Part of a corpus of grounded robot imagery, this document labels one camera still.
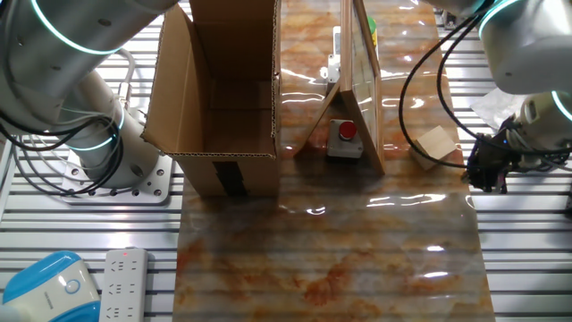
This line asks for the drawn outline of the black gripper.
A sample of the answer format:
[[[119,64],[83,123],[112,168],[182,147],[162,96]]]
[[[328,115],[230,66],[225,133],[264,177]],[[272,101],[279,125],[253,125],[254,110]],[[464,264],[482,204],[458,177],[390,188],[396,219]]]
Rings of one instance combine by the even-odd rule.
[[[463,182],[481,191],[507,194],[507,172],[516,164],[521,155],[509,145],[508,131],[500,130],[495,135],[477,133],[476,141],[467,160],[467,170],[463,173]]]

